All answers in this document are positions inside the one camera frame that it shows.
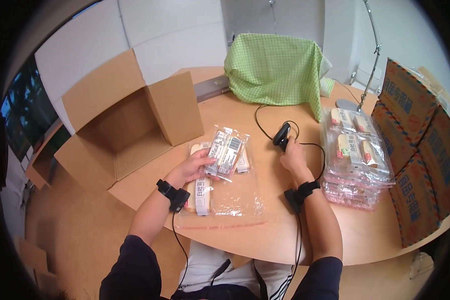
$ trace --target black sleeve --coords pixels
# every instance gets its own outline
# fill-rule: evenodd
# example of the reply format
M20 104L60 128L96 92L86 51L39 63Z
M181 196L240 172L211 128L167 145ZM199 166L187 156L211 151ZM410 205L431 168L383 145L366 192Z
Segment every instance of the black sleeve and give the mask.
M292 300L337 300L342 267L342 261L331 256L313 262Z
M117 262L102 280L100 299L159 299L161 291L154 251L140 237L127 236Z

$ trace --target plastic wrapper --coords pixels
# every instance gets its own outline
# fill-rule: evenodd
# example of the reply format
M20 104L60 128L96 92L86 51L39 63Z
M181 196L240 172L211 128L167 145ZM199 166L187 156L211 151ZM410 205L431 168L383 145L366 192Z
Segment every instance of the plastic wrapper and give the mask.
M187 153L191 155L203 148L210 148L211 151L212 143L189 142L186 144ZM185 188L190 197L175 217L175 226L192 230L264 224L263 204L257 192L258 184L249 136L242 144L234 172L227 174L227 179L211 180L210 177L203 177L189 182Z
M384 143L378 137L329 130L324 141L325 177L334 175L356 184L361 181L367 186L394 184L390 158L384 153Z
M205 173L231 181L249 137L231 128L215 126L208 157L217 160L205 166Z
M378 196L382 189L360 188L354 185L341 184L322 180L321 188L328 201L338 205L374 211Z
M325 197L339 205L374 210L378 195L392 187L395 178L373 118L356 111L324 108L322 120Z
M376 136L378 133L376 125L371 116L357 111L341 108L325 107L322 114L322 123L326 131L335 129L349 133L360 133L362 135Z

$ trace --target black cable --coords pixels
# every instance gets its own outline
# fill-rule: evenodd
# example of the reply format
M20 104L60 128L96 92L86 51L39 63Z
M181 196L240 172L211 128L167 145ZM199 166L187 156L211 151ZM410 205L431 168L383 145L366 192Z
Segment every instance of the black cable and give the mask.
M263 132L263 134L268 137L270 140L273 140L272 137L270 137L270 135L268 135L265 130L260 126L260 124L258 123L258 119L257 119L257 111L265 106L268 106L268 104L262 104L260 106L258 106L257 110L255 111L254 117L255 117L255 123L257 123L258 128L261 130L261 132Z
M268 104L262 104L262 105L258 106L258 108L255 110L255 113L253 114L253 116L254 116L254 118L255 118L255 123L257 123L257 126L258 126L258 128L261 130L261 132L263 132L263 134L264 134L266 137L268 137L270 140L273 140L273 138L272 138L270 135L268 135L267 132L260 126L260 123L258 122L258 118L257 118L257 112L258 112L258 110L261 109L261 108L264 108L265 106L268 106ZM288 122L294 123L294 124L295 124L296 130L297 130L297 131L296 131L296 137L295 137L295 139L298 139L298 138L299 138L299 135L300 135L300 127L297 125L297 123L295 123L295 122L292 121L292 120L288 120L288 121L283 122L282 126L283 126L285 123L288 123ZM325 171L325 149L324 149L322 146L320 146L319 144L316 144L316 143L314 143L314 142L301 142L300 145L314 145L314 146L317 146L317 147L319 147L319 148L321 149L321 151L322 151L322 153L323 153L323 165L322 165L322 167L321 167L320 175L319 175L317 178L315 178L315 180L320 179L320 177L322 177L322 175L324 174L324 171Z
M266 137L268 137L270 140L273 140L273 138L270 135L268 135L267 132L265 132L265 130L260 126L260 123L258 122L258 118L257 118L258 110L263 108L263 107L265 107L265 106L268 106L268 104L262 104L262 105L258 106L258 108L255 110L255 113L254 113L255 123L257 123L258 128L261 130L261 132L263 132L263 134ZM282 124L282 126L285 123L288 123L288 122L295 124L296 130L297 130L295 139L298 139L298 137L300 135L300 127L297 125L297 123L295 123L292 120L285 121ZM322 175L324 174L324 171L325 171L325 149L322 146L320 146L319 144L316 144L314 142L301 142L300 145L314 145L314 146L319 147L321 149L321 151L323 152L323 165L322 165L322 168L321 168L320 175L315 180L320 179L320 177L322 177ZM298 219L298 232L297 232L297 235L300 233L300 248L298 250L298 257L296 258L296 261L295 261L295 268L294 268L293 273L292 273L292 278L290 279L290 281L288 282L287 287L285 288L285 293L287 292L288 287L290 286L290 283L292 283L292 280L293 280L293 278L295 276L295 273L297 272L297 269L298 269L299 263L300 263L300 255L302 254L302 245L303 245L302 220L300 219L300 214L299 213L296 214L296 217Z
M348 90L348 92L350 93L350 95L352 95L352 97L355 99L355 101L360 104L360 101L355 97L355 95L352 93L352 91L350 91L350 89L343 83L341 83L340 81L338 81L338 79L332 78L332 80L338 82L339 84L341 84L344 88L346 88Z
M185 265L185 272L183 272L183 277L182 280L180 281L178 287L180 288L180 285L182 285L183 283L183 279L185 279L185 274L187 273L187 269L189 268L189 256L187 255L187 252L185 251L185 248L183 248L182 243L180 243L179 237L177 236L177 233L175 231L175 211L173 212L172 215L172 230L173 230L173 234L176 238L176 241L178 242L178 244L180 245L180 248L182 248L183 254L185 254L186 257L186 265Z

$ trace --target packaged bread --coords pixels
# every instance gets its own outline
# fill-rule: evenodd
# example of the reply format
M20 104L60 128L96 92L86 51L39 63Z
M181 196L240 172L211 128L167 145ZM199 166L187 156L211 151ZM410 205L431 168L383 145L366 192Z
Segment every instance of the packaged bread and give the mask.
M377 135L373 128L372 119L366 115L357 114L354 118L355 128L358 132L368 135Z
M348 110L341 108L332 108L330 110L330 121L332 126L355 131Z
M358 138L355 134L340 134L337 138L337 157L353 164L361 163Z
M195 144L190 150L190 155L208 146L207 142ZM188 212L197 213L199 216L206 216L210 213L210 192L212 180L209 177L201 177L189 182L186 190L190 197L183 205Z
M247 173L250 171L250 161L249 156L247 155L247 148L244 147L238 162L236 163L236 171L238 173Z
M230 128L217 127L208 154L209 158L217 160L212 165L205 166L205 173L229 180L237 167L247 140L246 134L240 134Z
M378 168L384 164L384 153L380 144L372 139L362 141L363 160L365 164L372 168Z

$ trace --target white pants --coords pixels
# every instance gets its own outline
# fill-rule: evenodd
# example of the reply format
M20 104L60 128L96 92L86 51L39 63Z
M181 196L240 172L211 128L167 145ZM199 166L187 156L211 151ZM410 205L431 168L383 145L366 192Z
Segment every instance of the white pants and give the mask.
M214 273L229 258L231 258L231 255L225 251L192 240L188 254L188 268L183 283L178 289L193 292L209 286ZM270 300L281 300L285 295L287 285L291 281L293 266L255 260L255 267L267 284ZM179 283L184 272L185 269L180 273ZM236 269L230 264L225 272L213 281L214 286L219 284L244 286L258 297L260 296L260 285L253 269L253 260Z

